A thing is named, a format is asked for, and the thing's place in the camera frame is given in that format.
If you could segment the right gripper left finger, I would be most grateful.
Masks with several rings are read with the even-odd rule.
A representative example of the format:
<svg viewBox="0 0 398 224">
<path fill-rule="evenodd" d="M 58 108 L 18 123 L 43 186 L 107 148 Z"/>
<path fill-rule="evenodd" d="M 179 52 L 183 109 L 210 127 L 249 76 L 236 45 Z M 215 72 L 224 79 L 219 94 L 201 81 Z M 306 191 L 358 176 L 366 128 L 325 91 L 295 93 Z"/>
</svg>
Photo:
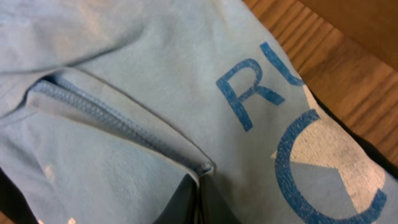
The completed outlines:
<svg viewBox="0 0 398 224">
<path fill-rule="evenodd" d="M 154 224 L 192 224 L 195 221 L 197 184 L 185 175 Z"/>
</svg>

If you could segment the light blue printed t-shirt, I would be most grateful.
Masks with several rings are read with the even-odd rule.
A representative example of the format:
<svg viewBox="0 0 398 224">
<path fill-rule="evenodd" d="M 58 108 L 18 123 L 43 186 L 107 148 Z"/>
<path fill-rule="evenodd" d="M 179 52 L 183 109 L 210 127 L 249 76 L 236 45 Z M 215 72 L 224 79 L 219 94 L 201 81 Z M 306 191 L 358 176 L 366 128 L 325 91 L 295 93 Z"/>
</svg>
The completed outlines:
<svg viewBox="0 0 398 224">
<path fill-rule="evenodd" d="M 397 180 L 242 1 L 2 1 L 1 169 L 38 223 L 154 223 L 185 175 L 241 223 L 396 223 Z"/>
</svg>

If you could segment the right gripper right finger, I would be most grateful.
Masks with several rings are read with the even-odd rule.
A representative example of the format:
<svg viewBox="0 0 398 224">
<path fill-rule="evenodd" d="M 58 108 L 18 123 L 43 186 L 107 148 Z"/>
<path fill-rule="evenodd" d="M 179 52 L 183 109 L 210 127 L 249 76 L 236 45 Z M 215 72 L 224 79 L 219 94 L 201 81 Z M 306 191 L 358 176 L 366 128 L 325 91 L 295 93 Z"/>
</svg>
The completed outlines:
<svg viewBox="0 0 398 224">
<path fill-rule="evenodd" d="M 204 224 L 241 224 L 210 175 L 200 177 L 200 211 Z"/>
</svg>

